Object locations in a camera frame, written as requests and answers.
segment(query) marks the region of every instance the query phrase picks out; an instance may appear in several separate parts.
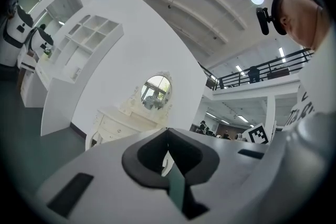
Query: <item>shelf cubby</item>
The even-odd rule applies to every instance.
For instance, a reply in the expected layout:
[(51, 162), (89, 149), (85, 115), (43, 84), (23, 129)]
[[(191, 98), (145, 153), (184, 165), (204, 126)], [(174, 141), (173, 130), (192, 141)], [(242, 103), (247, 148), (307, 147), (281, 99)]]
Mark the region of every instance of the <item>shelf cubby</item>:
[(85, 23), (90, 17), (91, 17), (91, 15), (87, 15), (87, 16), (85, 16), (82, 20), (79, 21), (79, 23), (80, 23), (80, 24)]
[(76, 31), (77, 31), (77, 29), (80, 27), (80, 25), (79, 24), (76, 24), (71, 30), (70, 30), (70, 32), (69, 32), (69, 35), (73, 35)]
[(59, 50), (63, 50), (69, 41), (70, 41), (70, 39), (67, 38), (67, 37), (65, 37), (65, 38), (60, 42), (60, 44), (58, 45), (57, 48), (58, 48)]
[(51, 62), (56, 62), (58, 57), (60, 56), (61, 52), (62, 51), (59, 48), (56, 48), (50, 56), (50, 61)]
[(77, 43), (84, 44), (93, 33), (94, 31), (92, 29), (82, 26), (76, 31), (72, 39)]
[(105, 35), (95, 32), (90, 39), (85, 43), (85, 46), (90, 48), (92, 51), (102, 42), (105, 38)]
[(98, 32), (107, 36), (112, 32), (113, 29), (117, 27), (117, 25), (117, 23), (108, 20), (98, 29)]
[(92, 16), (87, 22), (84, 24), (84, 26), (92, 29), (92, 30), (98, 30), (100, 26), (105, 23), (107, 19), (99, 17), (99, 16)]

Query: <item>white cabinet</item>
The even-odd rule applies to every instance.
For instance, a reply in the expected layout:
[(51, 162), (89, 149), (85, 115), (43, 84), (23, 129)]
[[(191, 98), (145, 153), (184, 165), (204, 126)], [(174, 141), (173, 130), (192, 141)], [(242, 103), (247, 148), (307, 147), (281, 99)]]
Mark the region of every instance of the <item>white cabinet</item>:
[(113, 141), (129, 135), (163, 127), (141, 115), (125, 115), (114, 106), (99, 109), (96, 120), (96, 130), (93, 130), (91, 134), (88, 134), (86, 137), (86, 150), (91, 147), (93, 137), (97, 140), (97, 144), (100, 144), (100, 142)]

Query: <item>white drawer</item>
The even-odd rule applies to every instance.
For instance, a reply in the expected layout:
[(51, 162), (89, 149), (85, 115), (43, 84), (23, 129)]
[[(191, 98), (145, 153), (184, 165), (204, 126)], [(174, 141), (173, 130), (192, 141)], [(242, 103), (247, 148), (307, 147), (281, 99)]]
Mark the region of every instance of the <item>white drawer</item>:
[(115, 134), (111, 134), (108, 131), (106, 131), (105, 129), (103, 129), (102, 127), (100, 127), (98, 129), (98, 133), (100, 134), (100, 136), (105, 140), (105, 141), (112, 141), (112, 140), (117, 140), (120, 139), (121, 137), (115, 135)]
[(138, 133), (138, 131), (131, 129), (125, 125), (122, 125), (119, 122), (113, 121), (106, 116), (103, 117), (100, 126), (103, 127), (109, 133), (115, 134), (119, 137), (125, 137)]

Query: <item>black slot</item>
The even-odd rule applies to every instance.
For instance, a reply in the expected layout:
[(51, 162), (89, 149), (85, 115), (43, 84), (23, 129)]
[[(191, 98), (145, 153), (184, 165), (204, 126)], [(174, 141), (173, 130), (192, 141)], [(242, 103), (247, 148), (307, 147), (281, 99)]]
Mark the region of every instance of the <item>black slot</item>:
[(240, 150), (238, 151), (239, 154), (251, 157), (251, 158), (255, 158), (255, 159), (262, 159), (264, 154), (261, 152), (257, 152), (257, 151), (250, 151), (250, 150)]
[(48, 208), (57, 214), (68, 217), (86, 188), (93, 180), (93, 176), (78, 173), (74, 178), (49, 202)]

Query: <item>man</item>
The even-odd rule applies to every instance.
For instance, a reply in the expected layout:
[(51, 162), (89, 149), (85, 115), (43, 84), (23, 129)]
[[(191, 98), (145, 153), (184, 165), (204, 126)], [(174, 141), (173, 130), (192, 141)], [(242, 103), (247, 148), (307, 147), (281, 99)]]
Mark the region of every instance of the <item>man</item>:
[(226, 130), (225, 133), (223, 134), (223, 139), (228, 139), (228, 140), (231, 140), (229, 134), (228, 134), (228, 131)]
[(207, 134), (207, 131), (209, 130), (209, 127), (206, 126), (205, 121), (201, 121), (201, 125), (199, 127), (203, 134)]
[(332, 59), (336, 53), (335, 25), (327, 9), (318, 0), (273, 0), (271, 15), (279, 34), (288, 34), (297, 44), (316, 52), (299, 72), (301, 85), (297, 104), (282, 129), (286, 131), (306, 115), (313, 115), (315, 110), (336, 110), (335, 63)]
[(163, 105), (162, 101), (158, 98), (159, 91), (154, 91), (153, 95), (147, 96), (143, 101), (145, 108), (151, 110), (153, 107), (160, 109)]

